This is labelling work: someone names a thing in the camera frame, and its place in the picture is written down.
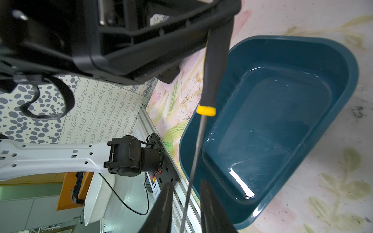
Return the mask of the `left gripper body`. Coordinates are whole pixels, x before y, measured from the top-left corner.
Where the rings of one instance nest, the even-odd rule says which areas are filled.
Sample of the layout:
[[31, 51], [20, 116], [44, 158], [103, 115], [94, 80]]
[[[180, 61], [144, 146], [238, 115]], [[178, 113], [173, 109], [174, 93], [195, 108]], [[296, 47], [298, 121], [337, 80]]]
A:
[[137, 84], [131, 78], [94, 68], [80, 70], [71, 36], [79, 1], [1, 1], [1, 84], [16, 74], [69, 74], [92, 80]]

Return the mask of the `yellow black file tool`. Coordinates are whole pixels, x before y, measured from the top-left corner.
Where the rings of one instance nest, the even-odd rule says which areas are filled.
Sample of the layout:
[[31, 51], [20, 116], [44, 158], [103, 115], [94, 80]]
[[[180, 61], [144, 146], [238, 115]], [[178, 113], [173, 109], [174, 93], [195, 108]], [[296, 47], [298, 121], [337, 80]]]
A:
[[203, 90], [201, 100], [197, 106], [196, 113], [201, 115], [199, 131], [196, 140], [196, 149], [191, 167], [186, 201], [181, 221], [180, 232], [184, 232], [187, 219], [187, 211], [193, 187], [195, 172], [197, 168], [199, 153], [203, 144], [208, 117], [216, 115], [216, 96], [219, 86], [227, 67], [231, 36], [234, 28], [234, 18], [211, 29], [205, 53]]

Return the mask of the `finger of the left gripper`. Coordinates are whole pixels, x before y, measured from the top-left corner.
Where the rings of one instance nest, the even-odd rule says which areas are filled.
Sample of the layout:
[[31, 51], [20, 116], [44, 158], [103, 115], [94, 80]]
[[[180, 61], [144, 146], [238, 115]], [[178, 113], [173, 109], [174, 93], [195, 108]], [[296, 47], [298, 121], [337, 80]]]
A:
[[203, 48], [208, 31], [240, 9], [240, 1], [99, 1], [92, 76], [143, 84]]

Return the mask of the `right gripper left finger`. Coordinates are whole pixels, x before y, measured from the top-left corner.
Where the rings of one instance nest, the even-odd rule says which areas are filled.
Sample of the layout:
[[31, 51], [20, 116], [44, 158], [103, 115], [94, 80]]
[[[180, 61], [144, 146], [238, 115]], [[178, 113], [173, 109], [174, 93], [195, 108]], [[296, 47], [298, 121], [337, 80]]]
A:
[[170, 233], [172, 231], [173, 186], [166, 183], [139, 233]]

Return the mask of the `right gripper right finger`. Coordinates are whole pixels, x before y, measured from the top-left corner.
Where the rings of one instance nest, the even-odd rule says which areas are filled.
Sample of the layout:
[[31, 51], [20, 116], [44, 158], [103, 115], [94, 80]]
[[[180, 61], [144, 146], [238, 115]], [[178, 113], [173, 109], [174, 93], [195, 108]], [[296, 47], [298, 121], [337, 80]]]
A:
[[237, 233], [213, 187], [207, 181], [201, 181], [200, 202], [203, 233]]

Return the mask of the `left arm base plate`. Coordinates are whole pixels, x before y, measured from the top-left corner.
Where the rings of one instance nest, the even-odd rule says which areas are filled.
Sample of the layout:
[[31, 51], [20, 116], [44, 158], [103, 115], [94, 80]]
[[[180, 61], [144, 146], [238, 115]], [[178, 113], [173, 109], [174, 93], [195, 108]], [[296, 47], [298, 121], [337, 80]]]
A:
[[152, 186], [153, 193], [159, 192], [165, 184], [170, 183], [175, 186], [180, 178], [174, 167], [173, 160], [168, 155], [166, 148], [159, 135], [152, 133], [146, 139], [148, 145], [146, 148], [157, 149], [161, 155], [161, 164], [155, 171], [147, 172], [149, 182]]

